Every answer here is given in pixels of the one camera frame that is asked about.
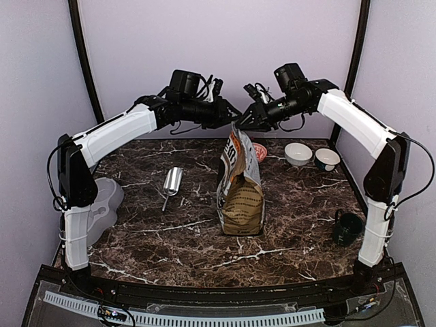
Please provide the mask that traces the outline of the silver metal scoop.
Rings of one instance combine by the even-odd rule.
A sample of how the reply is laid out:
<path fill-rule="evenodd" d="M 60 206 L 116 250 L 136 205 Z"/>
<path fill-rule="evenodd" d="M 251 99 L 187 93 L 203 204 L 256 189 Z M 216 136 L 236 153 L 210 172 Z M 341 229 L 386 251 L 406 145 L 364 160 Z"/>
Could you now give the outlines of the silver metal scoop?
<path fill-rule="evenodd" d="M 163 191 L 166 195 L 165 202 L 162 206 L 162 211 L 164 212 L 166 209 L 166 205 L 168 203 L 169 197 L 175 196 L 181 185 L 181 180 L 183 177 L 183 169 L 180 167 L 173 167 L 171 168 L 166 176 L 165 182 L 163 184 Z"/>

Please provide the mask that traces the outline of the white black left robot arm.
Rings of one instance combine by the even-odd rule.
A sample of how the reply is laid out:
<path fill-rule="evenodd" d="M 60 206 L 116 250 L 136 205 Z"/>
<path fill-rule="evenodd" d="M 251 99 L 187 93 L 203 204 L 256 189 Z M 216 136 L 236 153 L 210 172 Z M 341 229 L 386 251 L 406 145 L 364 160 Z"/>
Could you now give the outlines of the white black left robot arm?
<path fill-rule="evenodd" d="M 61 240 L 66 266 L 75 271 L 70 287 L 82 297 L 96 291 L 85 272 L 88 248 L 117 221 L 122 187 L 111 178 L 94 178 L 98 163 L 132 140 L 169 125 L 189 121 L 202 129 L 218 129 L 241 113 L 220 92 L 222 80 L 176 69 L 170 84 L 156 95 L 139 97 L 126 111 L 74 136 L 62 135 L 50 157 L 57 158 L 59 187 L 52 188 L 53 206 L 63 214 Z"/>

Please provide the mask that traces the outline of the brown pet food bag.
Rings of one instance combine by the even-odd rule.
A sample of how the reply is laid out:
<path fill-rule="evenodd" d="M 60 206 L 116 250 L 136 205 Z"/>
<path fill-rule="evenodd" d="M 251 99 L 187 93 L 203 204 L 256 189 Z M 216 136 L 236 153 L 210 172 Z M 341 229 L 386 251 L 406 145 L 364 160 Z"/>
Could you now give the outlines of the brown pet food bag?
<path fill-rule="evenodd" d="M 250 137 L 235 123 L 220 157 L 216 194 L 224 234 L 255 236 L 262 232 L 265 201 L 258 157 Z"/>

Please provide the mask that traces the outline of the translucent double pet bowl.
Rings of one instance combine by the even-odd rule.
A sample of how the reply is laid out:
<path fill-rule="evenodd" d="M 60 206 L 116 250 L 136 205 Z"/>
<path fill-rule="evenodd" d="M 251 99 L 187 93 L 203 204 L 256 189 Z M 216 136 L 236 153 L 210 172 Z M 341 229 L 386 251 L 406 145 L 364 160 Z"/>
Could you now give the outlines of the translucent double pet bowl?
<path fill-rule="evenodd" d="M 103 232 L 117 222 L 117 209 L 124 198 L 122 187 L 111 178 L 95 180 L 98 188 L 97 197 L 91 205 L 91 216 L 88 218 L 87 246 L 94 245 Z"/>

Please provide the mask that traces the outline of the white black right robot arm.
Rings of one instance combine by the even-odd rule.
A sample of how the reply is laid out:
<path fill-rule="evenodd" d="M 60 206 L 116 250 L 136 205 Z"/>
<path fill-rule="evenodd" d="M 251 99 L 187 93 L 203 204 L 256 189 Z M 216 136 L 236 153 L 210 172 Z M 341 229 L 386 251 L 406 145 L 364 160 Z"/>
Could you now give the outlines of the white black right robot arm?
<path fill-rule="evenodd" d="M 376 266 L 384 256 L 391 237 L 389 227 L 398 207 L 431 185 L 427 182 L 405 199 L 400 197 L 414 139 L 376 119 L 333 82 L 325 78 L 309 80 L 297 63 L 277 68 L 274 75 L 283 97 L 271 99 L 267 91 L 246 84 L 243 88 L 253 103 L 237 120 L 237 128 L 268 132 L 279 129 L 281 122 L 293 116 L 317 112 L 339 125 L 366 149 L 374 162 L 363 182 L 368 209 L 357 260 L 361 266 Z"/>

